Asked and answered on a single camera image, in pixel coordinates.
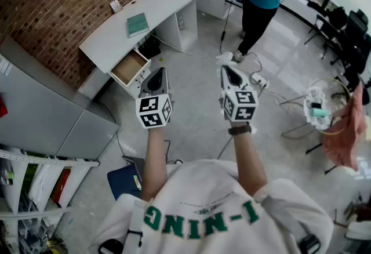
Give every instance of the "person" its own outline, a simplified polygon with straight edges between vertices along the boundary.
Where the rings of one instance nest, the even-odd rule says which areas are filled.
[[[124,245],[123,253],[300,253],[293,234],[262,207],[269,195],[315,233],[321,245],[317,253],[326,253],[333,231],[329,216],[291,181],[268,182],[251,127],[231,126],[237,162],[197,160],[168,166],[164,130],[150,129],[141,200],[122,194],[89,252],[101,253],[99,247],[115,239]],[[136,213],[140,206],[141,216]],[[131,240],[126,239],[128,232]]]
[[[281,0],[242,0],[243,41],[234,53],[234,60],[242,62],[251,47],[260,39],[279,7]]]

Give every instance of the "open drawer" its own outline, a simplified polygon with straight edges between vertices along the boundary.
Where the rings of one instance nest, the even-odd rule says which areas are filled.
[[[124,88],[137,82],[138,78],[151,65],[151,60],[145,58],[137,50],[131,50],[110,72],[111,76]]]

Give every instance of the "white t-shirt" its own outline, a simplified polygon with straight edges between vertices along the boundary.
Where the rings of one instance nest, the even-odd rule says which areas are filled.
[[[326,253],[333,223],[326,212],[291,181],[279,179],[251,197],[237,182],[234,162],[200,160],[171,166],[168,181],[147,204],[142,246],[137,253],[300,253],[293,236],[259,204],[267,195],[321,242]],[[123,244],[137,198],[123,194],[89,247],[97,253],[106,240]]]

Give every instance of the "wristwatch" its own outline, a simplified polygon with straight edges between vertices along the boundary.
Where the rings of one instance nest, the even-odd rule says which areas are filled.
[[[251,133],[251,126],[248,122],[244,126],[232,127],[232,128],[229,128],[229,130],[228,130],[228,133],[231,136],[238,136],[241,133],[245,133],[245,132],[250,132]]]

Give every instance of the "pink cloth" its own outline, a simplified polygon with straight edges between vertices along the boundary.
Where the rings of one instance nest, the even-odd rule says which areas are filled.
[[[322,135],[322,149],[327,157],[335,164],[358,170],[355,156],[355,147],[366,131],[365,117],[362,115],[362,85],[354,90],[348,104],[334,117],[342,117],[326,132],[335,133],[342,129],[338,135]]]

